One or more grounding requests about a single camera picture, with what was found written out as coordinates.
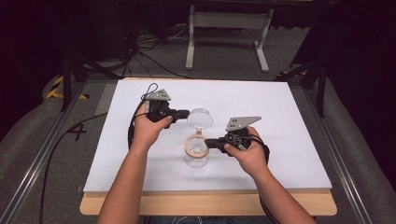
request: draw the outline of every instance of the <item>right arm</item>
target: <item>right arm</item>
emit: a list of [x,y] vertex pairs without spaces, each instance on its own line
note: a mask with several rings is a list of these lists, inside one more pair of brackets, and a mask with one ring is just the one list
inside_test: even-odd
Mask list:
[[[247,129],[249,134],[259,136],[254,128],[247,127]],[[316,223],[271,174],[260,144],[252,141],[246,151],[241,151],[229,144],[226,144],[224,148],[239,161],[242,169],[253,178],[262,201],[279,223]]]

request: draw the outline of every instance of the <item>white tabletop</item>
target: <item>white tabletop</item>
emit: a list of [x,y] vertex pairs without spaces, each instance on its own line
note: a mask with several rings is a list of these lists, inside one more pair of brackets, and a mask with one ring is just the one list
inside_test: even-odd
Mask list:
[[[108,192],[128,152],[131,117],[151,80],[119,81],[99,140],[85,192]],[[286,189],[330,189],[287,83],[220,80],[155,80],[171,96],[172,109],[204,108],[213,125],[203,134],[226,134],[231,117],[261,116],[252,124],[270,148],[269,167]],[[195,130],[180,119],[163,130],[148,153],[144,191],[255,189],[237,160],[211,149],[202,168],[184,162],[184,141]]]

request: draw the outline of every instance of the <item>transparent jar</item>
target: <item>transparent jar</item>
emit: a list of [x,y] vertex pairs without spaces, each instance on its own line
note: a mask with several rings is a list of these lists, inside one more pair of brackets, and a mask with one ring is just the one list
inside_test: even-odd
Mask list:
[[196,133],[191,135],[184,142],[186,163],[192,168],[201,168],[208,161],[209,148],[205,144],[206,137],[202,134],[202,129],[212,126],[213,119],[207,110],[202,108],[194,109],[187,118],[189,125],[196,129]]

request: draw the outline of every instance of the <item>left arm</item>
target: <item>left arm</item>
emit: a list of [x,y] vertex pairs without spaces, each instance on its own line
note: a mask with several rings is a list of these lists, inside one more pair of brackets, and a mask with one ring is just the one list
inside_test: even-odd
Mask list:
[[[145,107],[143,104],[137,114],[144,113]],[[172,117],[156,123],[146,116],[136,117],[134,141],[105,198],[98,223],[137,223],[149,148],[171,121]]]

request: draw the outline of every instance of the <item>person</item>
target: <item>person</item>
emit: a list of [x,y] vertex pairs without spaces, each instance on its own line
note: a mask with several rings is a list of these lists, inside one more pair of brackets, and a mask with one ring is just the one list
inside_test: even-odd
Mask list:
[[[146,104],[142,104],[137,115],[143,114],[145,107]],[[97,223],[138,222],[149,148],[156,142],[161,130],[171,121],[172,117],[151,122],[146,116],[136,116],[134,141],[106,196]],[[249,134],[259,136],[254,128],[247,129]],[[253,178],[260,197],[279,223],[316,223],[271,174],[260,144],[252,141],[246,151],[228,144],[224,147]]]

